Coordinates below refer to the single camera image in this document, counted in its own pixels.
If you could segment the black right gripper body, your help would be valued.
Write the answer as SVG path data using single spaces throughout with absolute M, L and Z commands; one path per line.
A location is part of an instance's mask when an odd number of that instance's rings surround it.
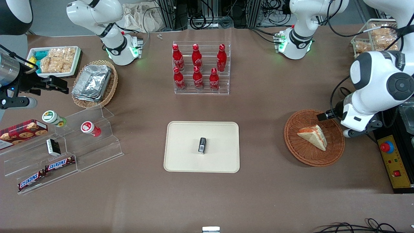
M 48 90 L 45 79 L 39 77 L 35 71 L 29 70 L 21 70 L 14 75 L 13 88 L 14 96 L 21 92 L 40 95 L 41 90 Z

